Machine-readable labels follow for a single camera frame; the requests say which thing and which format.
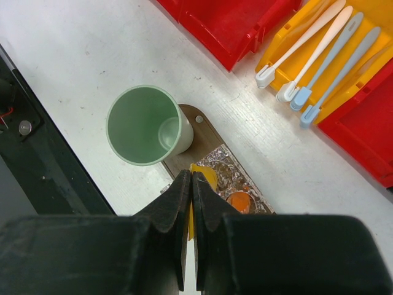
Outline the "clear textured glass holder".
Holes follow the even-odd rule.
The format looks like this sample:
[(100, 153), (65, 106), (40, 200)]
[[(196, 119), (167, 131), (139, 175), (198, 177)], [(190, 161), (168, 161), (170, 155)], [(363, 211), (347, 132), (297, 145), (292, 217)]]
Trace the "clear textured glass holder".
[(210, 167), (215, 171), (217, 175), (216, 192), (222, 199), (225, 200), (225, 191), (227, 189), (233, 187), (240, 189), (243, 185), (249, 185), (251, 195), (255, 200), (254, 214), (275, 213), (271, 205), (265, 200), (259, 188), (255, 185), (226, 145), (222, 144), (215, 148), (196, 164), (202, 167)]

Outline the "orange toothpaste tube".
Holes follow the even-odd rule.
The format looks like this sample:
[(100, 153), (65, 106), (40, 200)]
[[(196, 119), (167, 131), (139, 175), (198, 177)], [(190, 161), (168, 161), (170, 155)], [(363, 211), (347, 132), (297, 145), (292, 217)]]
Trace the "orange toothpaste tube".
[(225, 200), (242, 214), (255, 213), (255, 200), (251, 195), (249, 185), (243, 185), (240, 189), (235, 187), (227, 189)]

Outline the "green cup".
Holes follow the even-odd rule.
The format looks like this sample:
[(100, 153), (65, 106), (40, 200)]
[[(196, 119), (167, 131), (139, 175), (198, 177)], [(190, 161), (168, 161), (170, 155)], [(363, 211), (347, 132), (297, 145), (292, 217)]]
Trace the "green cup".
[(106, 118), (110, 147), (123, 161), (149, 166), (185, 152), (194, 139), (188, 118), (174, 98), (153, 85), (124, 91)]

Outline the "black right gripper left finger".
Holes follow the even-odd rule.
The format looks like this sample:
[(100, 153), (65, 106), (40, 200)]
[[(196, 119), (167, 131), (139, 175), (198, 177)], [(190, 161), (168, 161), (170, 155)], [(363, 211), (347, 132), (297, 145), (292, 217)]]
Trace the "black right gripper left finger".
[(132, 216), (26, 216), (1, 229), (2, 294), (179, 294), (191, 173)]

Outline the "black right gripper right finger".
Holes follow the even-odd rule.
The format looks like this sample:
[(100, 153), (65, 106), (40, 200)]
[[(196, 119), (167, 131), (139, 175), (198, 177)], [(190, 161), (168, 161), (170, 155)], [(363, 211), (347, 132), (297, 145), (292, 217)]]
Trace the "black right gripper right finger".
[(352, 216), (241, 214), (192, 176), (196, 288), (203, 294), (391, 294), (365, 224)]

